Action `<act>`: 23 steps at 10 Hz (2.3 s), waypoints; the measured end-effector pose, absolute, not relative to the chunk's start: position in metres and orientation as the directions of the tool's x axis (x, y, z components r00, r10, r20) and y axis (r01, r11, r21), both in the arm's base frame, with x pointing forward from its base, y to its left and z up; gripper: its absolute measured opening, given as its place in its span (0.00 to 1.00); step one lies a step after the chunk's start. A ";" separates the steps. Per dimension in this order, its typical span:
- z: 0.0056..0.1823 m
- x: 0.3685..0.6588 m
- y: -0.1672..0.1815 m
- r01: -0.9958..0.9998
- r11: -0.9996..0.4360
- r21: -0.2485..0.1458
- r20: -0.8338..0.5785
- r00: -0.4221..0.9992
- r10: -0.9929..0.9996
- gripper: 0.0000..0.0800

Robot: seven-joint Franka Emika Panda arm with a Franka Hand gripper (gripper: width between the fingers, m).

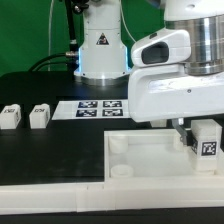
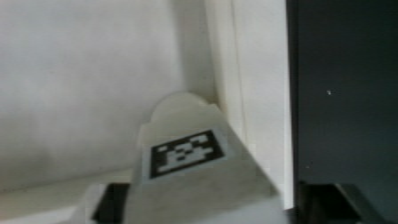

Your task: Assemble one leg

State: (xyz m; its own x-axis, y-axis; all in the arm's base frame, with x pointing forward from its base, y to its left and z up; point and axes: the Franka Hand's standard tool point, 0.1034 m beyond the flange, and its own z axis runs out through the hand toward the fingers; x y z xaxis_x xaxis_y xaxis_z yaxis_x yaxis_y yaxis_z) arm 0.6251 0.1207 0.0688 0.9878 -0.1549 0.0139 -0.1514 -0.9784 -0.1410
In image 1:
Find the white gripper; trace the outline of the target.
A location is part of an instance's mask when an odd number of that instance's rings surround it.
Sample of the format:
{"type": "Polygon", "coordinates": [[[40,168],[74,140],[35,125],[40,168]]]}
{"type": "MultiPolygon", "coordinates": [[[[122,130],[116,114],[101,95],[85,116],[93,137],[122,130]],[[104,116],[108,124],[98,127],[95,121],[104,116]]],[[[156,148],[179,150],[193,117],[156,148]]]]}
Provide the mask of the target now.
{"type": "Polygon", "coordinates": [[[187,74],[184,62],[190,54],[187,31],[161,29],[133,45],[128,82],[131,118],[136,122],[173,119],[185,146],[191,145],[191,137],[183,118],[224,113],[224,72],[187,74]]]}

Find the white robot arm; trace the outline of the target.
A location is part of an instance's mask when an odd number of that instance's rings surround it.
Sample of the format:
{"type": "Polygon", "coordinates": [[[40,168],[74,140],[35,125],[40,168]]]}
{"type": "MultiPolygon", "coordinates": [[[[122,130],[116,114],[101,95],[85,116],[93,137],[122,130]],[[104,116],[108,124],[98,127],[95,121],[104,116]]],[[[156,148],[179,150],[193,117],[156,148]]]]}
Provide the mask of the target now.
{"type": "Polygon", "coordinates": [[[87,0],[78,80],[129,78],[136,122],[224,113],[224,0],[148,0],[164,9],[164,27],[134,43],[119,37],[120,0],[87,0]]]}

